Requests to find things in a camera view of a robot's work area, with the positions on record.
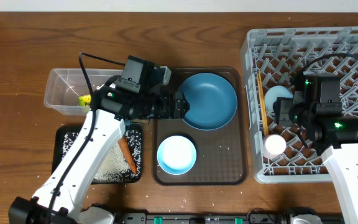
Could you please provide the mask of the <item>light blue rice bowl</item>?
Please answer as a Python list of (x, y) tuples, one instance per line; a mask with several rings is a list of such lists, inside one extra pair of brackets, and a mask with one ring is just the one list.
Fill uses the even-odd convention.
[(196, 147), (184, 136), (174, 135), (164, 139), (157, 149), (157, 162), (160, 168), (170, 175), (189, 172), (197, 158)]

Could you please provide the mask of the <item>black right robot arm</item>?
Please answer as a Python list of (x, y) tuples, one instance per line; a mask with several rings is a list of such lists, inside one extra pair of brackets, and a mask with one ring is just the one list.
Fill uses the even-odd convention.
[(322, 159), (345, 223), (358, 223), (358, 118), (344, 116), (339, 77), (299, 75), (292, 98), (277, 98), (275, 122), (297, 126)]

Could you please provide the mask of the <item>orange carrot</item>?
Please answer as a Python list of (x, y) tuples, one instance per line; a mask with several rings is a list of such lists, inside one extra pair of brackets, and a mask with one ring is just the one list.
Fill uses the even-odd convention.
[(126, 162), (128, 163), (130, 170), (136, 174), (137, 173), (137, 167), (136, 164), (134, 162), (134, 159), (132, 157), (132, 153), (129, 149), (129, 145), (127, 143), (127, 139), (125, 136), (123, 136), (122, 138), (120, 138), (120, 140), (118, 140), (118, 145), (121, 149), (122, 154), (124, 155), (124, 158), (126, 160)]

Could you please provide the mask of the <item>light blue cup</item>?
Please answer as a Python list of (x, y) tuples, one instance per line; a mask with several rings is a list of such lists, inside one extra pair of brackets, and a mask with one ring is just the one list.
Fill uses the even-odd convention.
[(273, 110), (277, 98), (293, 98), (293, 93), (284, 86), (271, 87), (264, 96), (266, 110)]

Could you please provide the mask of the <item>pink cup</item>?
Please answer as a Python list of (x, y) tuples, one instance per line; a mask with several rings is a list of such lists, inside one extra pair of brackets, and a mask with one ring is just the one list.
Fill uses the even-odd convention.
[(286, 147), (286, 140), (278, 134), (270, 134), (263, 139), (264, 157), (267, 159), (274, 159), (282, 154)]

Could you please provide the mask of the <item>dark blue plate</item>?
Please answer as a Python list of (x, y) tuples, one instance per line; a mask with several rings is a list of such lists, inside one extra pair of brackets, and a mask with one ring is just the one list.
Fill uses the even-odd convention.
[(222, 76), (197, 73), (178, 88), (183, 92), (190, 109), (183, 121), (199, 130), (212, 131), (227, 125), (237, 111), (234, 87)]

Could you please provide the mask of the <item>yellow snack wrapper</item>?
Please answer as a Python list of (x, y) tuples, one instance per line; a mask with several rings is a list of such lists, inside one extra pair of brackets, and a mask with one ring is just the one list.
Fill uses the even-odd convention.
[(80, 106), (91, 106), (91, 95), (82, 95), (78, 97), (78, 104)]

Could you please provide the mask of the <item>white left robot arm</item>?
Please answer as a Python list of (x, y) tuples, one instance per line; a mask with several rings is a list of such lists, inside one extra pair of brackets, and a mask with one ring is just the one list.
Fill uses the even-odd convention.
[(9, 223), (75, 223), (86, 193), (105, 157), (136, 120), (182, 119), (190, 109), (180, 91), (164, 91), (171, 70), (128, 56), (120, 75), (94, 90), (81, 67), (91, 103), (75, 142), (31, 199), (17, 197)]

